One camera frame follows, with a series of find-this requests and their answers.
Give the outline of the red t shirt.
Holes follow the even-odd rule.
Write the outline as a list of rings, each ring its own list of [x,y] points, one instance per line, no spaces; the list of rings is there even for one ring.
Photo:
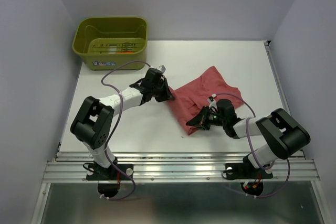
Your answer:
[[[214,66],[209,67],[203,74],[193,81],[173,90],[170,88],[174,99],[167,101],[175,119],[187,135],[197,131],[195,127],[186,123],[194,118],[204,106],[208,106],[208,97],[221,94],[218,99],[231,100],[234,108],[243,105],[242,96],[238,88],[228,85],[222,75]]]

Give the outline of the olive green plastic bin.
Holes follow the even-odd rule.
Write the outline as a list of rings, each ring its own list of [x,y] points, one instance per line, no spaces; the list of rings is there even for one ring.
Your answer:
[[[148,24],[140,17],[90,17],[76,31],[72,49],[90,70],[140,70],[145,66]]]

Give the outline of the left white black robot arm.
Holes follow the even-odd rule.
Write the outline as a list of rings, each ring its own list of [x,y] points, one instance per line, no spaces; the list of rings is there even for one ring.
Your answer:
[[[157,102],[173,100],[163,65],[150,67],[145,77],[129,85],[122,92],[96,99],[86,97],[70,127],[71,133],[86,146],[99,173],[106,179],[113,178],[117,172],[115,156],[107,142],[114,116],[130,108],[141,106],[155,98]]]

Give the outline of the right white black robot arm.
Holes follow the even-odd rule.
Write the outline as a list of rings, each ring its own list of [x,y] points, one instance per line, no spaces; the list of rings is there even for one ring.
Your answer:
[[[221,126],[231,138],[246,137],[250,154],[244,157],[241,170],[248,177],[255,176],[260,169],[269,169],[277,159],[287,159],[311,141],[308,131],[284,109],[276,109],[259,119],[241,119],[227,99],[217,102],[212,99],[186,125],[202,130]]]

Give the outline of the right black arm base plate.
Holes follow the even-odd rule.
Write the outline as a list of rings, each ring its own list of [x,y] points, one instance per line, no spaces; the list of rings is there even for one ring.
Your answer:
[[[222,171],[222,177],[227,180],[252,180],[255,178],[272,179],[273,174],[260,168],[254,168],[247,163],[226,163]]]

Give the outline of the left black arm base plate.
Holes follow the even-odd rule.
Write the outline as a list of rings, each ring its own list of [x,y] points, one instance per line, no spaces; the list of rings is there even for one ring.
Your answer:
[[[88,181],[103,181],[103,180],[129,180],[126,175],[122,175],[115,168],[110,166],[109,168],[103,168],[93,163],[84,163],[83,168],[86,170],[86,180]]]

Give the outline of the aluminium front rail frame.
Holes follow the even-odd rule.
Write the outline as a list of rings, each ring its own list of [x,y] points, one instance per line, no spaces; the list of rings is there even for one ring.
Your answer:
[[[287,108],[266,41],[150,41],[147,53],[152,64],[167,67],[172,85],[215,65],[258,115]],[[277,161],[273,179],[263,181],[267,197],[253,199],[239,181],[222,177],[227,163],[248,154],[246,140],[230,140],[218,128],[187,137],[155,102],[125,113],[115,136],[119,162],[134,166],[134,194],[99,197],[82,168],[92,158],[67,122],[46,165],[33,223],[330,223],[317,168],[302,152]]]

